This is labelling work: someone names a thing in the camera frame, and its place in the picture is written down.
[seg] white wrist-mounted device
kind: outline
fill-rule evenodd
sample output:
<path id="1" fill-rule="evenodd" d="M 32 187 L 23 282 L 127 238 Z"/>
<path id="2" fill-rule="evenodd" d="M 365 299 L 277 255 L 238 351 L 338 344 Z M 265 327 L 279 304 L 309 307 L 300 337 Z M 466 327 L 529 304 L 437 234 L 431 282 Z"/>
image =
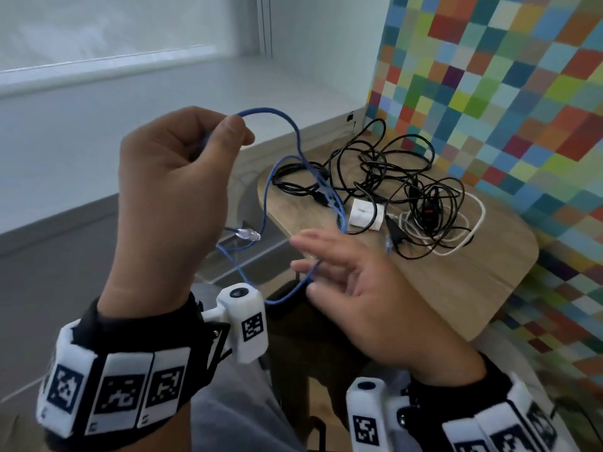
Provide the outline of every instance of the white wrist-mounted device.
<path id="1" fill-rule="evenodd" d="M 441 424 L 456 452 L 566 452 L 551 419 L 516 375 L 503 403 L 472 418 Z M 353 452 L 394 452 L 396 431 L 411 413 L 409 396 L 391 396 L 381 379 L 359 377 L 346 396 Z"/>
<path id="2" fill-rule="evenodd" d="M 231 349 L 250 363 L 268 348 L 263 297 L 247 284 L 223 289 L 217 307 L 183 307 L 144 319 L 105 319 L 96 301 L 64 326 L 43 380 L 36 418 L 51 449 L 113 450 L 163 425 Z"/>

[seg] multicolored wallpaper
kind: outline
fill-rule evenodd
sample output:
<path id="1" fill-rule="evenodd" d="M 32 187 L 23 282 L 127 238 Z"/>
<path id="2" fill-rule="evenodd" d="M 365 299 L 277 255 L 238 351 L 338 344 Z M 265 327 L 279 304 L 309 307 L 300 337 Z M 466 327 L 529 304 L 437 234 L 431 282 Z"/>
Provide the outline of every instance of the multicolored wallpaper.
<path id="1" fill-rule="evenodd" d="M 601 402 L 602 60 L 603 0 L 392 0 L 367 109 L 531 225 L 538 264 L 493 326 Z"/>

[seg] table top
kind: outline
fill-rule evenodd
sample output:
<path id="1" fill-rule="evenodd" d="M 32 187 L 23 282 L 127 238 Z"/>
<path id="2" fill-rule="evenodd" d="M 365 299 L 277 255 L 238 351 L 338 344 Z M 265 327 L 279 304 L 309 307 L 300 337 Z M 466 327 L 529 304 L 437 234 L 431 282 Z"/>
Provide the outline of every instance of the table top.
<path id="1" fill-rule="evenodd" d="M 305 152 L 308 160 L 324 162 L 329 153 L 342 147 L 349 138 L 340 138 Z M 358 152 L 347 151 L 341 159 L 346 183 L 362 181 L 358 167 Z M 420 167 L 421 160 L 410 155 L 392 154 L 388 161 L 408 168 Z M 263 205 L 263 193 L 270 168 L 263 172 L 258 182 L 258 197 Z M 427 174 L 439 180 L 447 177 L 445 171 L 433 167 Z M 314 182 L 308 171 L 287 176 L 289 182 L 308 186 Z M 389 196 L 400 182 L 384 181 L 377 192 Z M 528 273 L 538 257 L 534 234 L 523 220 L 501 201 L 465 185 L 466 191 L 476 195 L 486 206 L 486 218 L 471 244 L 447 257 L 429 254 L 420 260 L 405 260 L 395 253 L 390 257 L 419 293 L 465 339 L 476 337 L 488 324 L 511 292 Z M 396 197 L 403 197 L 401 191 Z M 352 199 L 345 205 L 347 215 Z M 398 214 L 408 205 L 389 205 L 388 213 Z M 460 211 L 470 222 L 470 227 L 480 216 L 479 205 L 465 197 Z M 336 214 L 331 208 L 316 203 L 311 196 L 288 195 L 275 186 L 268 190 L 267 213 L 270 219 L 287 235 L 305 228 L 337 228 Z M 387 228 L 385 222 L 379 231 L 366 231 L 355 237 L 367 245 L 385 250 Z M 416 256 L 422 248 L 404 248 L 404 254 Z"/>

